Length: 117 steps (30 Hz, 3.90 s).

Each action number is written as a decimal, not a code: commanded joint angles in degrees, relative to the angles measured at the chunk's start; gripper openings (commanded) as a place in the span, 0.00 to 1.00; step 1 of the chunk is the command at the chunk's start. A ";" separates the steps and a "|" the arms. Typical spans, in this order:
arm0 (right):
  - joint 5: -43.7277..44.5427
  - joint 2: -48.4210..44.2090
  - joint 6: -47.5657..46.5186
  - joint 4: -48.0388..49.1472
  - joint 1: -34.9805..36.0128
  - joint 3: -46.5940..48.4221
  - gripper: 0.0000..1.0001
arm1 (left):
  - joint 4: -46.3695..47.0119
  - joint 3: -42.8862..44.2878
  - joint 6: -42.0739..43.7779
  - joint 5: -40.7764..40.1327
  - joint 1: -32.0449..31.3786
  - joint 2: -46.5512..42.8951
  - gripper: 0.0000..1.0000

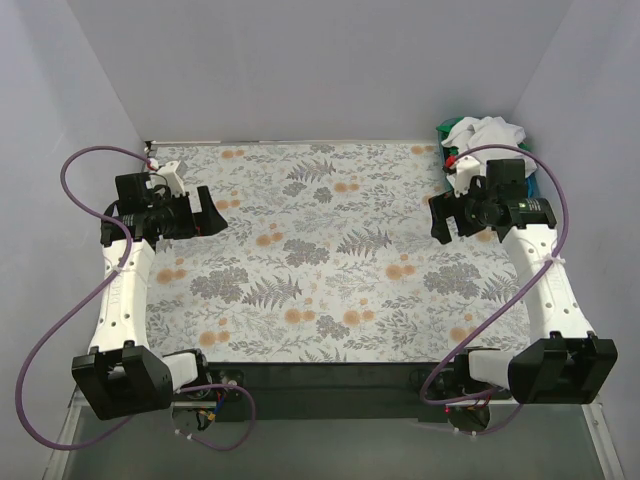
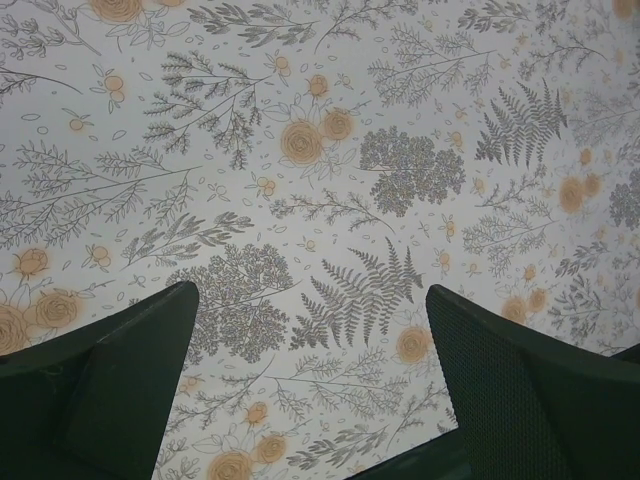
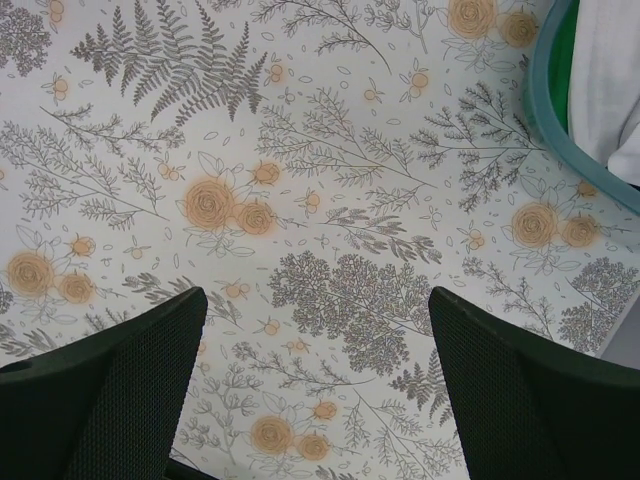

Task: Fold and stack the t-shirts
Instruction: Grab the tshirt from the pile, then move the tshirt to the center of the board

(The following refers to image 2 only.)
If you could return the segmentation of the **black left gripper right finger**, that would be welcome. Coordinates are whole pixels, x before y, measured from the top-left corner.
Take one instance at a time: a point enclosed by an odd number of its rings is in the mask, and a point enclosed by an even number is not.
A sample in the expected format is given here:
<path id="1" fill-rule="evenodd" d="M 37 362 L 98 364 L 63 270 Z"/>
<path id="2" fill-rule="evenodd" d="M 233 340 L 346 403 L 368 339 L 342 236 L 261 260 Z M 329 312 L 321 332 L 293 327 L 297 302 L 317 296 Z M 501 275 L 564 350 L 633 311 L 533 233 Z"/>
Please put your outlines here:
<path id="1" fill-rule="evenodd" d="M 426 311 L 473 478 L 638 478 L 638 347 L 592 353 L 441 285 Z"/>

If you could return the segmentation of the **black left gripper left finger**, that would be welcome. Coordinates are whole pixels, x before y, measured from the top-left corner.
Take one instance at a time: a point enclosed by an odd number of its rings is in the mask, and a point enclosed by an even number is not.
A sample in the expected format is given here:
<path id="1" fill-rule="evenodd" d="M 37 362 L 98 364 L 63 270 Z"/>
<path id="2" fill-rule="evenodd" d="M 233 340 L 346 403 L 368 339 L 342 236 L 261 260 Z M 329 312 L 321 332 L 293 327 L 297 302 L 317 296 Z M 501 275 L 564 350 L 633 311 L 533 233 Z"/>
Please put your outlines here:
<path id="1" fill-rule="evenodd" d="M 198 305 L 197 286 L 178 282 L 2 355 L 2 478 L 151 478 Z"/>

